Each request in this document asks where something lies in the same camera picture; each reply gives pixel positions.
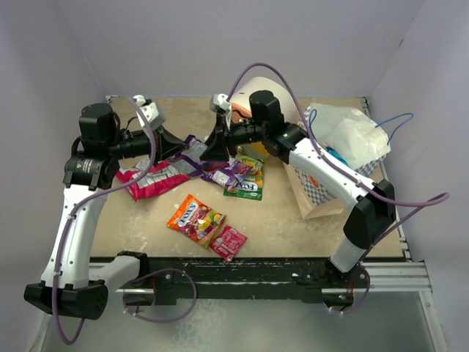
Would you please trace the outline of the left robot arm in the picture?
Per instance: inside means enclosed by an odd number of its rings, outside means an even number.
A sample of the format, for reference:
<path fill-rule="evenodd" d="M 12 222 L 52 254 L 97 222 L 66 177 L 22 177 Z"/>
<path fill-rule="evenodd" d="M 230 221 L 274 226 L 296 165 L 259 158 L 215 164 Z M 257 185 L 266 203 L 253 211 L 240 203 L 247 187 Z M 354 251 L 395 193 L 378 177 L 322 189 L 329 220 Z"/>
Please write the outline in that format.
<path fill-rule="evenodd" d="M 80 136 L 64 165 L 64 204 L 56 241 L 38 283 L 28 284 L 25 301 L 54 317 L 97 320 L 108 296 L 126 285 L 143 287 L 151 277 L 149 259 L 141 252 L 120 252 L 110 263 L 89 267 L 101 211 L 111 191 L 119 162 L 148 155 L 162 161 L 185 149 L 163 124 L 157 104 L 141 95 L 131 98 L 141 125 L 126 131 L 109 103 L 85 106 L 78 119 Z"/>

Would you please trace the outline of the purple snack bag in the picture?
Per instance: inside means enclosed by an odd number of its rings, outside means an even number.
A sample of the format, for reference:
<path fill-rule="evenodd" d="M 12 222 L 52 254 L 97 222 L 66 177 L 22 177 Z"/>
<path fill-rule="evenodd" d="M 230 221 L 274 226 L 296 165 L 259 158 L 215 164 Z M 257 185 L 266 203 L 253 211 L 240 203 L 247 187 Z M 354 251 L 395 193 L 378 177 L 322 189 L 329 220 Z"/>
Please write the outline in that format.
<path fill-rule="evenodd" d="M 187 136 L 185 143 L 188 149 L 177 154 L 171 160 L 171 165 L 180 173 L 191 178 L 203 176 L 205 174 L 204 163 L 200 156 L 207 149 L 207 146 L 194 135 Z"/>
<path fill-rule="evenodd" d="M 228 164 L 209 171 L 202 179 L 222 186 L 226 191 L 236 188 L 251 171 L 251 166 L 232 158 Z"/>

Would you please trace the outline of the large blue snack bag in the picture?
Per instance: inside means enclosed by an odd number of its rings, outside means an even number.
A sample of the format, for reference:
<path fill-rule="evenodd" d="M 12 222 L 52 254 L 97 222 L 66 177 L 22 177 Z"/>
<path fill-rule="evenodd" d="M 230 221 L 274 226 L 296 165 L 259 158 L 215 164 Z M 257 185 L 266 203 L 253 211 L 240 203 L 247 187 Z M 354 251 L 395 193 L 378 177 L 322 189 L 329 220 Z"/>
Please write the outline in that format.
<path fill-rule="evenodd" d="M 342 157 L 340 156 L 340 154 L 337 153 L 332 147 L 326 147 L 326 151 L 327 151 L 330 155 L 332 155 L 334 158 L 336 158 L 337 160 L 339 160 L 340 162 L 342 162 L 343 164 L 348 165 L 347 161 L 346 161 L 344 158 L 342 158 Z"/>

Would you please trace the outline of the checkered paper bag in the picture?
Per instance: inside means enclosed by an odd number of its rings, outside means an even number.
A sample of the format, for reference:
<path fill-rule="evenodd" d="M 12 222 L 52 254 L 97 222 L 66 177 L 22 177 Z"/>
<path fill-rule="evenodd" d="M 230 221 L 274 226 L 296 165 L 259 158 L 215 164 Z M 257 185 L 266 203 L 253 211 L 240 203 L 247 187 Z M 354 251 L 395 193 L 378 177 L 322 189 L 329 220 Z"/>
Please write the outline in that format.
<path fill-rule="evenodd" d="M 304 115 L 306 130 L 313 130 L 330 156 L 358 174 L 374 179 L 378 166 L 391 151 L 395 134 L 386 133 L 384 124 L 403 119 L 395 127 L 398 129 L 413 118 L 412 113 L 404 113 L 376 123 L 360 109 L 321 103 L 310 103 Z M 303 219 L 337 215 L 345 209 L 344 203 L 314 177 L 287 164 L 284 168 Z"/>

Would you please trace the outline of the pink snack bag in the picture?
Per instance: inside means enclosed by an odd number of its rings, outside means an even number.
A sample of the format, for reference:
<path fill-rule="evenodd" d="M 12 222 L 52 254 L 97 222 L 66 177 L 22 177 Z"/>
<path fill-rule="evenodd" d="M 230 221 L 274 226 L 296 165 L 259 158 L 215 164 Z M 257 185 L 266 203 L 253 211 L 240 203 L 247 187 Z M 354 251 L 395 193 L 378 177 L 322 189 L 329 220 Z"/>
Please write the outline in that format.
<path fill-rule="evenodd" d="M 136 179 L 147 167 L 148 161 L 148 159 L 141 159 L 134 167 L 120 168 L 116 174 L 117 180 L 127 183 Z M 189 181 L 189 176 L 178 171 L 168 161 L 160 161 L 156 166 L 152 166 L 137 183 L 128 186 L 127 191 L 134 201 L 138 201 L 165 194 L 187 181 Z"/>

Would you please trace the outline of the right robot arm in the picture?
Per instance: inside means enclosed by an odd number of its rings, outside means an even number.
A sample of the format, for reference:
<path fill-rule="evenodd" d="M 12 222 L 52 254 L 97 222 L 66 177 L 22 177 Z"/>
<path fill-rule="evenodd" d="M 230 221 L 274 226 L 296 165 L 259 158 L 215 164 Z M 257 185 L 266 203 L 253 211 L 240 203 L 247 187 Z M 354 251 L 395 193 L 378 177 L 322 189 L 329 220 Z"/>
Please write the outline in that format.
<path fill-rule="evenodd" d="M 200 159 L 228 161 L 237 146 L 261 142 L 271 156 L 312 176 L 339 198 L 350 214 L 343 227 L 344 239 L 331 255 L 325 275 L 334 287 L 344 286 L 352 278 L 351 270 L 396 220 L 393 185 L 354 172 L 312 143 L 305 129 L 285 121 L 281 104 L 271 91 L 256 91 L 248 102 L 251 117 L 233 123 L 227 95 L 213 95 L 210 109 L 216 122 Z"/>

